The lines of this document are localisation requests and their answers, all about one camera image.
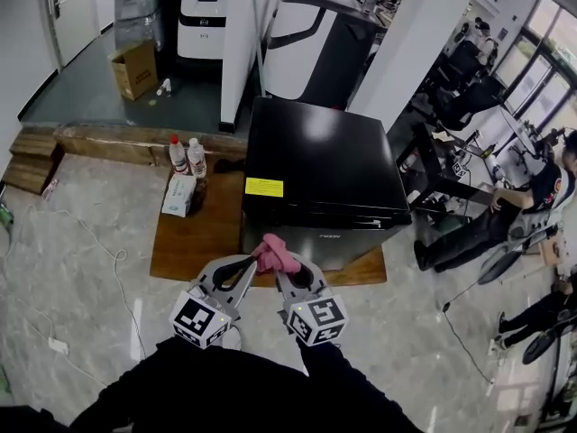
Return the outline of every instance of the cardboard box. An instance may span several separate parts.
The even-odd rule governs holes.
[[[128,99],[141,97],[154,88],[159,79],[156,74],[154,42],[118,51],[112,58],[112,69],[120,94]]]
[[[543,261],[547,266],[557,266],[561,264],[561,250],[559,248],[561,238],[554,235],[551,239],[545,239],[539,243],[539,250],[543,255]]]

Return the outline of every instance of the wooden step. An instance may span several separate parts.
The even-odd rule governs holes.
[[[64,151],[54,139],[50,128],[23,128],[10,147],[12,155],[60,161]]]
[[[40,196],[50,184],[59,163],[15,155],[8,164],[2,182]]]

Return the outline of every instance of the cable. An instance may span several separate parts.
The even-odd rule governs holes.
[[[459,293],[457,293],[452,299],[450,299],[449,301],[447,301],[444,305],[443,305],[443,315],[444,318],[447,320],[447,323],[449,324],[449,327],[451,328],[451,332],[453,332],[453,335],[457,338],[457,340],[459,340],[459,343],[461,344],[461,346],[463,347],[463,350],[465,350],[465,352],[467,353],[467,355],[469,355],[469,357],[471,358],[471,362],[472,364],[475,366],[475,369],[477,369],[477,372],[479,372],[479,374],[481,375],[481,377],[483,379],[485,379],[485,381],[489,384],[492,385],[492,381],[489,379],[489,377],[487,377],[487,375],[485,375],[483,373],[483,371],[481,370],[481,368],[477,365],[475,358],[472,357],[471,352],[467,349],[467,347],[465,346],[465,343],[463,343],[463,341],[461,340],[461,338],[459,337],[459,335],[457,334],[457,332],[454,330],[453,324],[451,323],[451,320],[449,319],[449,317],[447,316],[447,311],[449,310],[449,308],[451,307],[451,303],[453,303],[456,299],[458,299],[459,297],[461,297],[465,292],[468,292],[470,289],[472,289],[474,286],[476,286],[479,283],[479,280],[475,281],[473,284],[471,284],[469,287],[467,287],[465,290],[460,291]]]
[[[481,377],[483,379],[485,379],[485,381],[489,384],[492,385],[493,382],[489,379],[489,377],[487,377],[487,375],[485,375],[483,373],[483,371],[481,370],[481,368],[477,365],[477,363],[475,362],[475,358],[472,357],[471,352],[467,349],[467,347],[465,346],[465,344],[463,343],[463,341],[461,340],[461,338],[457,335],[457,333],[454,331],[453,328],[453,324],[451,324],[451,321],[449,320],[449,317],[447,316],[447,313],[443,312],[444,318],[447,320],[447,323],[449,324],[449,327],[451,328],[451,332],[453,332],[453,335],[457,337],[457,340],[459,340],[459,343],[461,344],[461,346],[463,347],[463,350],[465,350],[465,352],[467,353],[467,355],[469,355],[469,357],[471,358],[471,362],[472,364],[475,366],[475,369],[477,369],[477,372],[479,372],[479,374],[481,375]]]
[[[141,337],[141,332],[140,329],[138,327],[138,322],[136,321],[136,317],[133,314],[133,311],[130,309],[130,307],[128,306],[128,303],[126,302],[126,296],[124,294],[124,287],[123,284],[120,282],[120,278],[118,277],[118,272],[116,270],[116,265],[118,262],[122,262],[124,260],[126,260],[128,253],[126,252],[126,250],[121,249],[119,250],[116,254],[112,254],[106,247],[103,246],[103,244],[100,242],[100,240],[98,239],[98,237],[96,236],[96,234],[94,233],[94,231],[92,231],[87,225],[86,223],[84,223],[84,221],[82,221],[80,218],[77,218],[75,216],[73,216],[70,212],[68,212],[68,210],[57,210],[54,212],[50,212],[48,210],[39,210],[35,205],[30,204],[26,210],[24,211],[23,214],[23,221],[20,224],[20,227],[18,229],[18,234],[14,237],[14,241],[10,244],[10,247],[8,249],[8,252],[6,253],[5,256],[5,265],[8,261],[8,257],[10,256],[10,253],[12,253],[13,247],[16,244],[16,240],[20,238],[20,234],[22,233],[22,229],[23,229],[23,224],[24,224],[24,217],[28,214],[28,211],[30,210],[30,208],[34,208],[34,210],[36,211],[37,214],[50,214],[50,215],[56,215],[56,214],[65,214],[68,217],[72,218],[73,220],[77,221],[78,223],[80,223],[80,225],[86,229],[95,239],[96,243],[106,252],[106,254],[108,256],[110,256],[113,259],[113,272],[114,272],[114,278],[116,279],[116,282],[118,282],[118,288],[120,289],[120,293],[123,299],[123,304],[124,307],[126,308],[126,310],[130,313],[130,316],[133,320],[134,323],[134,328],[136,330],[136,335],[138,336],[138,341],[140,343],[141,346],[141,350],[142,350],[142,355],[144,356],[144,358],[146,358],[146,350],[144,349],[144,343],[142,342],[142,337]],[[26,308],[28,309],[32,309],[33,311],[35,311],[36,313],[42,315],[43,317],[45,317],[46,319],[48,319],[50,321],[50,337],[54,337],[54,322],[52,321],[52,319],[50,319],[50,317],[42,312],[39,311],[38,309],[28,305],[25,301],[23,301],[22,299],[13,296],[14,299],[17,299],[18,301],[20,301]],[[42,337],[44,337],[44,339],[46,339],[48,341],[48,338],[42,333],[40,332],[40,330],[38,330],[35,326],[33,326],[30,321],[24,317],[24,319],[26,320],[26,322],[39,334],[42,335]],[[68,362],[75,367],[77,370],[79,370],[80,372],[82,372],[84,375],[88,376],[89,378],[91,378],[92,380],[98,382],[99,384],[101,384],[102,386],[106,387],[106,385],[104,383],[102,383],[101,381],[99,381],[96,377],[94,377],[93,375],[87,373],[86,371],[84,371],[83,369],[81,369],[80,367],[78,367],[77,365],[75,365],[66,355],[65,355],[66,359],[68,360]]]
[[[467,173],[469,173],[469,186],[471,186],[471,171],[469,169],[466,169]],[[467,202],[465,203],[465,211],[463,212],[463,216],[466,217],[467,216],[467,208],[469,208],[469,199],[467,199]]]
[[[18,297],[13,297],[13,298],[14,298],[14,299],[17,299],[18,301],[20,301],[26,308],[32,309],[32,310],[40,313],[41,315],[45,316],[44,313],[42,313],[42,312],[39,311],[38,309],[35,309],[35,308],[27,305],[24,301],[22,301],[22,300],[19,299]],[[30,328],[31,328],[32,330],[34,330],[34,332],[36,332],[39,336],[41,336],[44,340],[46,340],[47,343],[49,342],[48,337],[45,336],[40,330],[38,330],[38,329],[36,328],[36,326],[35,326],[32,322],[30,322],[25,315],[22,315],[22,318],[24,319],[24,322],[25,322],[26,324],[28,324],[28,326],[30,326]],[[51,320],[50,318],[48,318],[48,320],[49,320],[50,323],[54,326],[54,323],[52,322],[52,320]],[[82,369],[81,367],[77,366],[77,365],[69,358],[68,355],[64,355],[63,353],[58,353],[58,352],[57,352],[57,354],[58,354],[58,355],[63,355],[64,358],[68,361],[68,363],[69,363],[72,367],[74,367],[77,371],[83,373],[86,377],[94,380],[94,381],[95,381],[96,383],[98,383],[102,388],[106,388],[106,386],[108,386],[108,385],[106,385],[106,383],[102,382],[101,380],[98,380],[98,379],[97,379],[94,375],[92,375],[91,373],[88,373],[87,371],[85,371],[85,370]]]

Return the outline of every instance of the pink cloth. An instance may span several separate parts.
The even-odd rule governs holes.
[[[257,272],[300,271],[300,263],[287,251],[285,241],[277,235],[264,235],[252,256],[257,260]]]

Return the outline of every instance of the wooden table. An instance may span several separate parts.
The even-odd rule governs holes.
[[[215,156],[207,156],[206,183],[198,185],[186,217],[160,214],[151,276],[192,281],[208,262],[239,253],[244,175],[213,173],[215,162]],[[325,277],[332,285],[386,282],[380,245],[340,271],[325,272]],[[252,285],[275,287],[274,276],[257,276]]]

